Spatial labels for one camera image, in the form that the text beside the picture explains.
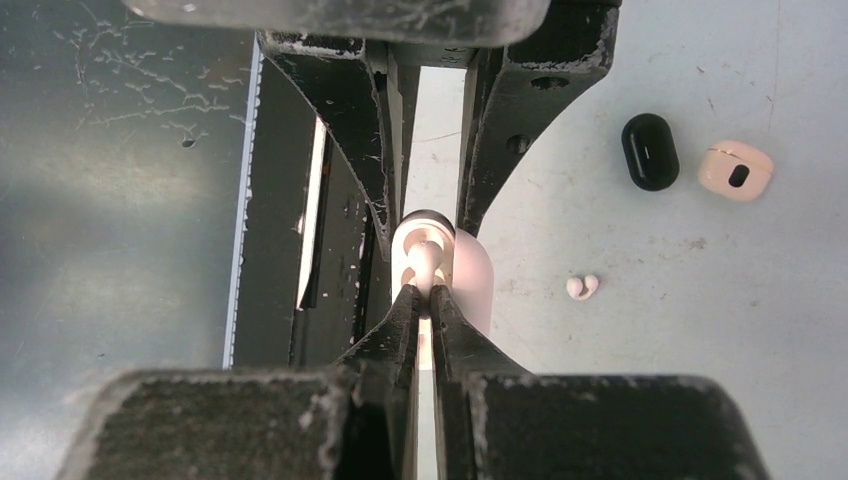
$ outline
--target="scratched metal surface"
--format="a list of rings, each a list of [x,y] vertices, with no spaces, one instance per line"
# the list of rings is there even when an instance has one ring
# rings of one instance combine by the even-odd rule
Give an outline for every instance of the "scratched metal surface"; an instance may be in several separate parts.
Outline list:
[[[0,477],[51,477],[118,371],[220,367],[251,51],[0,6]]]

